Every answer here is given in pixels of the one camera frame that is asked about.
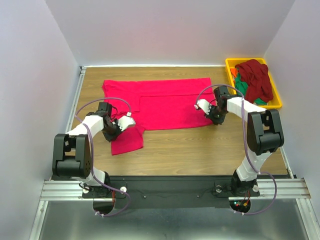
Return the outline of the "pink t shirt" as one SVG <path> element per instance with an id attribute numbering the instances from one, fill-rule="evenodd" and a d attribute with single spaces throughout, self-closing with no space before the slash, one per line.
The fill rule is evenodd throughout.
<path id="1" fill-rule="evenodd" d="M 136 125 L 129 127 L 111 143 L 113 156 L 144 146 L 144 131 L 198 128 L 210 125 L 204 113 L 194 107 L 197 96 L 207 101 L 215 97 L 211 79 L 117 81 L 105 80 L 102 90 L 109 103 L 124 116 L 129 109 Z"/>

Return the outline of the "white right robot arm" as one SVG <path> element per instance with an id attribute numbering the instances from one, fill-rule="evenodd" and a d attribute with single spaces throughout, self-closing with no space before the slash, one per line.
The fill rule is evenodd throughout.
<path id="1" fill-rule="evenodd" d="M 215 125 L 221 125 L 228 113 L 241 118 L 245 157 L 230 182 L 231 193 L 239 196 L 254 189 L 265 161 L 283 146 L 281 118 L 278 110 L 250 103 L 239 90 L 230 94 L 230 85 L 214 84 L 212 88 L 213 103 L 198 97 L 195 108 Z"/>

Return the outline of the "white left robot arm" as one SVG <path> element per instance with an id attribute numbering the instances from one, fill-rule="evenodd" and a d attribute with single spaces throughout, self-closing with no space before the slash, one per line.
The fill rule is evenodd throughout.
<path id="1" fill-rule="evenodd" d="M 74 179 L 88 192 L 94 190 L 100 197 L 106 197 L 121 190 L 111 186 L 107 172 L 94 167 L 93 137 L 102 133 L 108 142 L 115 141 L 123 133 L 126 117 L 112 118 L 115 107 L 100 102 L 95 112 L 89 112 L 74 129 L 59 133 L 53 141 L 52 172 L 58 177 Z"/>

